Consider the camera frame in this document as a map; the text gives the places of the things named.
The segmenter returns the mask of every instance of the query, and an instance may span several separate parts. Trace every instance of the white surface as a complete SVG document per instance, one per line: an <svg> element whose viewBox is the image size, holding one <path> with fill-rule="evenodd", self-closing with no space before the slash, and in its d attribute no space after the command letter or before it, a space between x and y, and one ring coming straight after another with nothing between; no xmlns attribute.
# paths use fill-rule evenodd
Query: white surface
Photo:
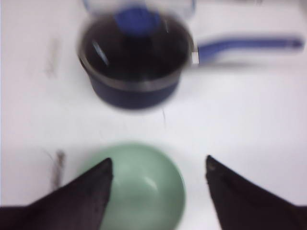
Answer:
<svg viewBox="0 0 307 230"><path fill-rule="evenodd" d="M50 191L49 154L56 150L67 154L68 182L97 149L127 140L155 145L181 169L188 196L179 230L220 228L204 179L208 154L307 204L306 51L226 53L184 71L164 104L131 112L99 100L79 64L76 44L89 17L78 0L1 4L3 205L28 204ZM199 40L228 32L307 37L303 15L290 4L199 3L189 24Z"/></svg>

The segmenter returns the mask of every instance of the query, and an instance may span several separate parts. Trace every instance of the saucepan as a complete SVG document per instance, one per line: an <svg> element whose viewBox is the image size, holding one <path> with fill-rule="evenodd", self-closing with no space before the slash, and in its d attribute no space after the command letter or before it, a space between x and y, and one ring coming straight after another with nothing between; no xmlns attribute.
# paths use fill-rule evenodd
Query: saucepan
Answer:
<svg viewBox="0 0 307 230"><path fill-rule="evenodd" d="M165 100L198 52L205 64L230 49L301 50L298 36L226 37L195 48L183 23L133 5L97 18L84 32L79 59L96 94L112 105L139 109Z"/></svg>

